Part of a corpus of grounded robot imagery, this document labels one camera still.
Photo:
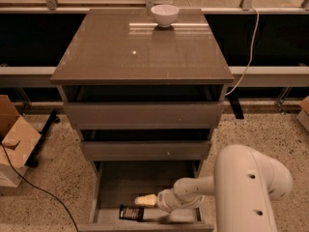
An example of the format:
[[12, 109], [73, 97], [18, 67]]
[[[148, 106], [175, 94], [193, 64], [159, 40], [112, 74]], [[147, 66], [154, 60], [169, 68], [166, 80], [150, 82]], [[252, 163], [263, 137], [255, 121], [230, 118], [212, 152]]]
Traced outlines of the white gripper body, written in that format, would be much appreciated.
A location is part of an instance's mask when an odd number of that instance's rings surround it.
[[167, 213], [179, 209], [196, 209], [205, 200], [197, 189], [170, 188], [161, 191], [156, 198], [156, 206]]

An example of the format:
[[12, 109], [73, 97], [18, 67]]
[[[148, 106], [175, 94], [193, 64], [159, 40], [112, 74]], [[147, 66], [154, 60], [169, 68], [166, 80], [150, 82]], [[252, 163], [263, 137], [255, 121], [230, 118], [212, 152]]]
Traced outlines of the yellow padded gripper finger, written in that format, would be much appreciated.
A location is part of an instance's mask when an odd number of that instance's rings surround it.
[[141, 207], [155, 207], [157, 203], [157, 196], [155, 194], [148, 194], [138, 196], [134, 200], [135, 204]]

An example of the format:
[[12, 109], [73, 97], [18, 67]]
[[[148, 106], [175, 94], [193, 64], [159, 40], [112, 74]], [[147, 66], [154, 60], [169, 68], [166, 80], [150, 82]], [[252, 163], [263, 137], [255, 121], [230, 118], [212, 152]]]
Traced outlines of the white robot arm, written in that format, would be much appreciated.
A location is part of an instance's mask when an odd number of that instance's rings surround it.
[[271, 202], [292, 189], [292, 174], [283, 163], [248, 146], [229, 145], [219, 151], [211, 176], [180, 178], [172, 188], [139, 196], [135, 203], [171, 213], [197, 208], [212, 195], [217, 232], [277, 232]]

